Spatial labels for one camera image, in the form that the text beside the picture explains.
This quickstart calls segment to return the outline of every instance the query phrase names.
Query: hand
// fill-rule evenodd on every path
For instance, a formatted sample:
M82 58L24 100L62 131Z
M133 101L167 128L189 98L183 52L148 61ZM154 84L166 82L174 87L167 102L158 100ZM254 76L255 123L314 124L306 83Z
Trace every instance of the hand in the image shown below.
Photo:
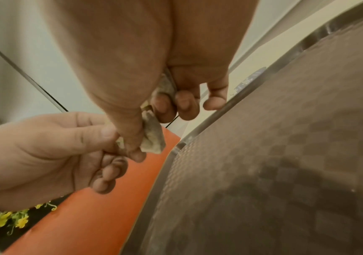
M199 113L226 103L228 66L258 0L43 0L51 31L92 100L124 137L131 158L142 161L140 105L168 66L178 87L176 105L158 95L158 119Z
M22 210L92 187L105 194L127 169L112 124L90 113L0 126L0 210Z

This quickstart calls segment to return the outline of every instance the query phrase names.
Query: metal tray edge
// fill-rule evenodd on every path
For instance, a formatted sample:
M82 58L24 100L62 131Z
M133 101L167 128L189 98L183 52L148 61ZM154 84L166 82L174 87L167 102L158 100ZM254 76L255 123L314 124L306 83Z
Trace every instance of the metal tray edge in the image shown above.
M294 59L296 59L303 51L310 48L311 46L313 46L323 38L327 37L328 35L340 29L343 29L346 26L362 18L363 18L363 3L360 3L359 5L343 12L342 14L338 15L337 17L333 18L329 22L325 23L324 25L316 29L314 32L312 32L311 34L306 36L302 41L296 44L293 48L291 48L288 52L286 52L275 63L269 66L267 70L264 73L262 73L259 77L257 77L249 86L245 87L237 95L231 98L227 102L225 107L213 113L210 117L208 117L205 121L203 121L200 125L198 125L193 131L191 131L184 139L182 139L172 149L172 151L166 158L166 161L163 164L160 173L158 174L158 177L151 189L151 192L149 193L145 205L142 208L140 215L128 237L128 240L123 246L120 254L121 255L143 254L141 246L143 245L145 236L147 235L147 230L151 222L151 218L154 214L157 202L159 200L162 189L165 185L172 163L177 154L187 144L192 142L195 137L197 137L200 133L202 133L206 128L212 125L216 120L222 117L225 113L227 113L230 109L232 109L245 97L251 94L254 90L256 90L259 86L261 86L265 81L271 78L279 70L281 70L283 67L285 67Z

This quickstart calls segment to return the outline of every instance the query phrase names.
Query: checkered tray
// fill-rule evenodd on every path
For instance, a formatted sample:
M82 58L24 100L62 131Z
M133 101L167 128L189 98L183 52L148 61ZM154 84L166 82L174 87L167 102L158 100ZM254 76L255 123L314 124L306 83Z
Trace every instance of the checkered tray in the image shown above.
M363 4L234 100L175 148L122 253L363 255Z

